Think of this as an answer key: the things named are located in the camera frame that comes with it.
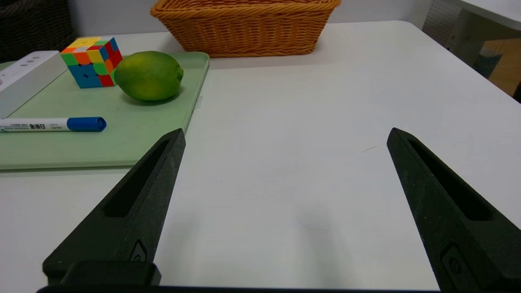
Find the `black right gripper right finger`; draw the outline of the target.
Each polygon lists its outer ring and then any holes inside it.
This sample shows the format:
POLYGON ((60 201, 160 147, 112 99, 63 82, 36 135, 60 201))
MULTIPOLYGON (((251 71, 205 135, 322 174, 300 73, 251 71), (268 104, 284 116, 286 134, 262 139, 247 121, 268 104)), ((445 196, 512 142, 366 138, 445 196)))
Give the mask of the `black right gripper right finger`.
POLYGON ((520 229, 415 136, 387 148, 441 291, 519 293, 520 229))

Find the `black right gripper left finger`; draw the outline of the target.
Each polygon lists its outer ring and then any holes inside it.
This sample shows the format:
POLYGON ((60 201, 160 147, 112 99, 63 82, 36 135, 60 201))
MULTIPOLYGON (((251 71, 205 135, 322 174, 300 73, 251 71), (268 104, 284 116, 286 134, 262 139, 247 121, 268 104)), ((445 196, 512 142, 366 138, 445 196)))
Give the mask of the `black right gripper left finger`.
POLYGON ((184 131, 162 136, 45 259, 49 285, 158 285, 154 265, 184 131))

